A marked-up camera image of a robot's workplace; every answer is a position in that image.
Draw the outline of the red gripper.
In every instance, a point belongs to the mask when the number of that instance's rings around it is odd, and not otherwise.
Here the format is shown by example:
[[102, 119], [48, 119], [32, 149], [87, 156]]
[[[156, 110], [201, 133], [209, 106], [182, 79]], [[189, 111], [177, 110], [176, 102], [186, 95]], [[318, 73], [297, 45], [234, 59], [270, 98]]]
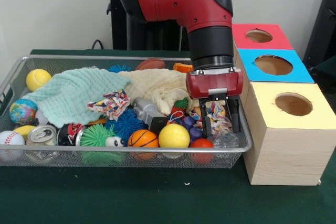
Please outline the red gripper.
[[239, 102], [231, 96], [240, 95], [243, 89], [242, 72], [219, 74], [192, 74], [186, 75], [186, 87], [192, 99], [199, 99], [199, 107], [202, 117], [203, 138], [209, 138], [212, 134], [211, 121], [207, 116], [206, 102], [212, 95], [223, 94], [228, 97], [227, 107], [234, 133], [238, 133], [239, 126]]

